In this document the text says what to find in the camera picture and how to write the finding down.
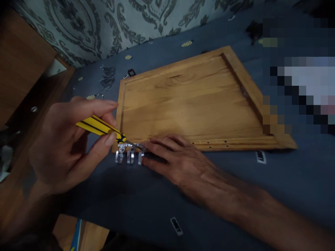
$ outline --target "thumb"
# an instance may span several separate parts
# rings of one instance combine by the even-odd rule
[[[98,139],[90,151],[71,169],[68,174],[69,182],[74,183],[74,186],[76,186],[86,180],[97,165],[107,156],[116,140],[116,136],[117,134],[112,132]]]

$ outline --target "patterned wallpaper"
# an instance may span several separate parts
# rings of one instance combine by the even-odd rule
[[[82,67],[266,1],[277,0],[17,0],[13,7],[70,65]]]

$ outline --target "metal clip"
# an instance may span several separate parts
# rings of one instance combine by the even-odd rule
[[[129,165],[132,165],[134,163],[134,152],[135,152],[135,147],[133,147],[132,145],[128,145],[131,146],[130,150],[128,150],[127,152],[127,163]]]
[[[116,155],[115,155],[115,163],[117,163],[117,164],[122,163],[123,153],[124,153],[127,146],[128,146],[128,144],[119,144],[119,150],[116,151]]]
[[[137,144],[137,145],[143,149],[143,151],[139,152],[139,166],[141,166],[142,165],[142,157],[144,156],[146,148],[144,147],[143,144]]]

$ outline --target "blue fabric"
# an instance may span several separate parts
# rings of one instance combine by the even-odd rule
[[[253,19],[262,22],[262,17],[282,17],[277,20],[285,32],[281,36],[285,37],[285,47],[263,48],[258,42],[251,46],[244,30]],[[105,99],[117,100],[119,82],[131,68],[139,74],[199,55],[203,50],[230,45],[262,93],[270,95],[271,103],[278,105],[278,114],[285,114],[285,123],[299,124],[309,133],[292,135],[298,150],[282,154],[266,152],[266,165],[257,163],[254,151],[211,152],[205,155],[221,169],[259,185],[292,210],[334,229],[335,137],[320,134],[318,126],[307,124],[308,116],[299,115],[299,108],[291,104],[291,97],[281,95],[269,76],[269,67],[280,65],[282,56],[330,56],[330,48],[320,48],[322,44],[330,44],[330,34],[317,27],[311,17],[289,7],[272,3],[257,5],[238,13],[230,22],[223,17],[177,36],[135,46],[79,69],[63,100],[69,100],[74,95],[86,97],[97,93],[101,88],[101,64],[116,67],[116,81],[105,92]],[[278,33],[279,28],[270,30]],[[181,47],[188,40],[193,40],[193,44]],[[132,59],[126,60],[126,55],[131,55]],[[89,147],[96,139],[95,135],[89,136]],[[167,248],[271,250],[238,226],[195,205],[165,178],[148,168],[127,165],[126,161],[116,165],[114,159],[115,155],[109,154],[88,180],[71,191],[73,197],[67,214]],[[172,217],[176,217],[183,236],[177,236],[170,223]]]

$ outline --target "forearm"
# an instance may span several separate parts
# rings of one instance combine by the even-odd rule
[[[269,196],[250,201],[237,217],[240,227],[277,250],[334,250],[335,236]]]
[[[216,198],[207,206],[213,212],[277,250],[335,248],[334,235],[288,209],[258,187],[225,180],[224,186],[216,183],[212,190]]]
[[[26,232],[51,232],[61,200],[59,196],[50,195],[42,184],[35,183],[8,227],[1,233],[1,242]]]

